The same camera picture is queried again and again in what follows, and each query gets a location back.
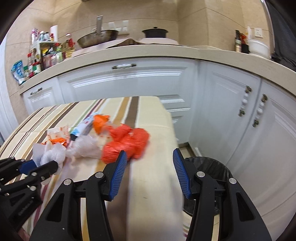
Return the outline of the white plastic bag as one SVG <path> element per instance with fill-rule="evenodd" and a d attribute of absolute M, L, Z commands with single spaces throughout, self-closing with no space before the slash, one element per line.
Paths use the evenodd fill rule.
<path fill-rule="evenodd" d="M 54 175 L 59 175 L 62 171 L 63 162 L 66 158 L 66 148 L 61 143 L 52 144 L 46 142 L 46 144 L 35 143 L 33 145 L 32 160 L 37 167 L 55 161 L 58 164 L 58 169 Z"/>

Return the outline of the orange snack wrapper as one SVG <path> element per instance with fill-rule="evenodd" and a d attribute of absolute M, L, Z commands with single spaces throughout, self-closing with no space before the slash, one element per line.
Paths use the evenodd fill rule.
<path fill-rule="evenodd" d="M 51 142 L 53 145 L 60 143 L 64 147 L 67 147 L 67 140 L 65 138 L 50 139 L 50 140 L 43 142 L 42 144 L 45 145 L 47 142 Z"/>

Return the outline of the clear orange printed wrapper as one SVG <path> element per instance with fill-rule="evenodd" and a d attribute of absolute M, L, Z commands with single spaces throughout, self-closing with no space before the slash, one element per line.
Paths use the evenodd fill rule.
<path fill-rule="evenodd" d="M 68 126 L 55 127 L 47 130 L 47 139 L 54 140 L 57 138 L 64 138 L 67 142 L 70 140 Z"/>

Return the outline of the clear plastic bag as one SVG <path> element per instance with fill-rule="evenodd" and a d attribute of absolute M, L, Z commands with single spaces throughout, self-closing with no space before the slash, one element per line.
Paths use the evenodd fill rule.
<path fill-rule="evenodd" d="M 68 158 L 94 158 L 100 159 L 102 154 L 102 142 L 99 136 L 79 136 L 67 148 Z"/>

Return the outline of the blue white toothpaste tube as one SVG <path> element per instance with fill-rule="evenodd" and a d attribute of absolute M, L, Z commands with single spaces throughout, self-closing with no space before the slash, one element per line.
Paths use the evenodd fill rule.
<path fill-rule="evenodd" d="M 94 116 L 96 113 L 86 117 L 70 132 L 70 140 L 75 141 L 80 136 L 86 136 L 93 127 Z"/>

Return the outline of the orange bag ball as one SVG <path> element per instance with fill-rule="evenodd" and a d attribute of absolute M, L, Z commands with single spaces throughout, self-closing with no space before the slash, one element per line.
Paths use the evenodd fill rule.
<path fill-rule="evenodd" d="M 106 123 L 109 121 L 110 116 L 109 115 L 100 115 L 97 114 L 93 116 L 93 129 L 97 134 L 100 134 L 106 125 Z"/>

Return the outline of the red plastic bag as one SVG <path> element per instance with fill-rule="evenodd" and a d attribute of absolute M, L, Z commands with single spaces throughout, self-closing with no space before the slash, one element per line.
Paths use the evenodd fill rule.
<path fill-rule="evenodd" d="M 131 128 L 121 124 L 117 127 L 108 126 L 107 131 L 111 141 L 104 145 L 101 160 L 106 163 L 113 163 L 121 151 L 125 151 L 127 159 L 139 159 L 145 151 L 149 142 L 149 133 L 143 128 Z"/>

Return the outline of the blue white pouch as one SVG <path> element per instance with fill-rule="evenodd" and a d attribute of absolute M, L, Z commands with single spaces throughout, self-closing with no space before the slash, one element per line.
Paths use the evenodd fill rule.
<path fill-rule="evenodd" d="M 17 61 L 11 68 L 11 74 L 17 81 L 18 85 L 22 85 L 25 82 L 25 74 L 23 70 L 22 60 Z"/>

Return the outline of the red lidded jar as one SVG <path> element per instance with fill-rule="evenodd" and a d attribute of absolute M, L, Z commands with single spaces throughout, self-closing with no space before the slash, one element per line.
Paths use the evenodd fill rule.
<path fill-rule="evenodd" d="M 40 73 L 42 71 L 40 61 L 37 61 L 37 62 L 32 64 L 32 71 L 33 71 L 34 75 L 36 75 L 36 74 L 38 74 L 38 73 Z"/>

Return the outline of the paper towel roll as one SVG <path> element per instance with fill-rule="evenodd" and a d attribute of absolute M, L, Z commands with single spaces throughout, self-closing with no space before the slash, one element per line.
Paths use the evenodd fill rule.
<path fill-rule="evenodd" d="M 54 42 L 58 41 L 58 26 L 53 25 L 50 27 L 50 34 L 53 34 Z"/>

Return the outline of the steel wok pan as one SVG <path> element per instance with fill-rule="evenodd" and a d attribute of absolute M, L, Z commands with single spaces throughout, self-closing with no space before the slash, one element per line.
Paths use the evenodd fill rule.
<path fill-rule="evenodd" d="M 97 16 L 96 18 L 96 30 L 91 32 L 77 40 L 78 45 L 81 48 L 88 48 L 98 44 L 106 43 L 117 39 L 119 31 L 117 30 L 102 30 L 103 16 Z"/>

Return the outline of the beige stove cover cloth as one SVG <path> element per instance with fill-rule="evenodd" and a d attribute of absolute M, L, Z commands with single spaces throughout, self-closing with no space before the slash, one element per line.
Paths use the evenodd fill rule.
<path fill-rule="evenodd" d="M 113 41 L 101 43 L 98 45 L 94 45 L 91 47 L 74 51 L 72 53 L 72 58 L 83 55 L 83 54 L 91 53 L 94 51 L 105 50 L 108 48 L 130 46 L 130 45 L 151 45 L 151 44 L 177 45 L 177 46 L 179 45 L 179 43 L 176 40 L 169 39 L 169 38 L 143 38 L 139 41 L 136 41 L 133 38 L 126 38 L 126 39 L 113 40 Z"/>

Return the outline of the dark sauce bottle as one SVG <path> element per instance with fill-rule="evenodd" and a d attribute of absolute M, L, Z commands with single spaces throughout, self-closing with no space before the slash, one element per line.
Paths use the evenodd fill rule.
<path fill-rule="evenodd" d="M 241 52 L 241 37 L 240 37 L 240 31 L 239 30 L 236 30 L 235 52 Z"/>

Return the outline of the black pot with lid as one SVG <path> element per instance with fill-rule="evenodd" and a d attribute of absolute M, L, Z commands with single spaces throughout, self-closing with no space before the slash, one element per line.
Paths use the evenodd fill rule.
<path fill-rule="evenodd" d="M 166 38 L 168 31 L 158 27 L 142 30 L 146 38 Z"/>

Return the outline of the dark hanging cloth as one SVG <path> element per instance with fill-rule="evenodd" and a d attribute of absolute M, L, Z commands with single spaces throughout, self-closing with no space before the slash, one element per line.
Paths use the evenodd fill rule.
<path fill-rule="evenodd" d="M 295 1 L 265 1 L 273 33 L 271 59 L 295 71 Z"/>

